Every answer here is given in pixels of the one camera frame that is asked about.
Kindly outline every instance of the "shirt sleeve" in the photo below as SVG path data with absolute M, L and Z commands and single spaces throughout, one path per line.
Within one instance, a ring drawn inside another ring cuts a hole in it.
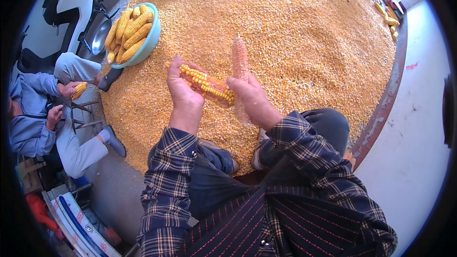
M 56 132 L 43 126 L 40 137 L 17 142 L 13 148 L 18 153 L 28 157 L 44 156 L 51 152 L 55 142 Z
M 293 158 L 295 167 L 311 180 L 320 198 L 338 206 L 356 210 L 365 217 L 363 227 L 376 232 L 386 256 L 397 247 L 397 235 L 387 224 L 380 206 L 367 194 L 363 183 L 351 171 L 351 163 L 342 159 L 327 141 L 298 111 L 291 112 L 273 127 L 268 136 L 273 145 Z
M 166 127 L 144 175 L 141 194 L 144 215 L 137 242 L 141 256 L 173 256 L 183 243 L 188 220 L 190 173 L 197 137 Z
M 34 90 L 55 97 L 60 96 L 59 90 L 57 89 L 57 78 L 55 76 L 41 72 L 36 74 L 23 73 L 21 75 L 27 84 Z

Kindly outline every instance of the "blue jacket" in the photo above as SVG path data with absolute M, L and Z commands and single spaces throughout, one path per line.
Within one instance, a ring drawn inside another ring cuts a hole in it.
M 47 95 L 61 97 L 57 89 L 57 78 L 46 73 L 19 74 L 10 86 L 12 100 L 16 100 L 24 115 L 14 117 L 9 124 L 11 146 L 14 152 L 35 157 L 49 154 L 56 132 L 46 128 Z

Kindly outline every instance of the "plaid shirt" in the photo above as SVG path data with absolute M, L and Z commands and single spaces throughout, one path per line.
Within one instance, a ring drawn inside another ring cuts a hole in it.
M 380 237 L 385 256 L 393 253 L 397 236 L 387 225 L 381 208 L 369 198 L 362 182 L 351 172 L 348 160 L 315 133 L 299 112 L 293 111 L 268 133 L 273 145 L 288 151 L 295 159 L 298 171 L 312 177 L 311 197 L 318 197 L 338 206 L 362 213 L 362 227 L 374 230 Z M 137 242 L 142 256 L 174 256 L 190 229 L 191 217 L 187 187 L 193 169 L 193 153 L 197 152 L 197 137 L 166 127 L 157 145 L 153 163 L 145 174 L 146 189 L 141 195 L 145 213 Z M 273 206 L 265 201 L 261 240 L 272 240 L 259 247 L 259 256 L 293 256 L 285 246 Z

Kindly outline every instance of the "shoe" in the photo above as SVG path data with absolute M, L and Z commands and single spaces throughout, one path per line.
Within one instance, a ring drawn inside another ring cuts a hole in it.
M 119 156 L 124 158 L 127 155 L 127 153 L 125 152 L 125 147 L 122 145 L 121 141 L 117 139 L 113 128 L 110 125 L 107 125 L 102 129 L 105 129 L 110 133 L 110 139 L 107 141 L 107 143 L 111 145 L 111 147 L 114 149 L 114 151 L 116 151 L 117 154 L 119 154 Z
M 255 148 L 254 154 L 251 158 L 251 167 L 259 171 L 266 168 L 264 165 L 260 164 L 259 158 L 260 145 L 262 145 L 262 141 L 265 139 L 270 138 L 266 135 L 266 131 L 264 129 L 259 128 L 259 136 L 257 137 L 257 147 Z
M 106 76 L 103 77 L 103 80 L 105 81 L 106 85 L 104 88 L 99 88 L 103 90 L 104 92 L 107 92 L 110 89 L 110 86 L 113 82 L 117 80 L 117 78 L 122 74 L 123 72 L 122 69 L 111 69 Z
M 208 148 L 220 149 L 220 147 L 218 147 L 214 142 L 205 140 L 203 138 L 198 139 L 198 144 L 200 144 L 202 146 L 206 146 Z M 229 173 L 231 175 L 236 174 L 239 171 L 239 163 L 236 160 L 234 160 L 233 158 L 232 158 L 232 162 L 233 162 L 233 169 Z

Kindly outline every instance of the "sleeve cuff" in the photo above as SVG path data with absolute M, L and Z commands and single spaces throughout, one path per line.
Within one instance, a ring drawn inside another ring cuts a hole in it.
M 294 110 L 277 123 L 267 135 L 270 137 L 273 145 L 279 150 L 286 150 L 293 145 L 293 142 L 299 140 L 307 132 L 316 134 L 316 131 L 300 112 Z
M 194 158 L 197 152 L 197 136 L 185 131 L 165 127 L 157 149 L 168 153 Z

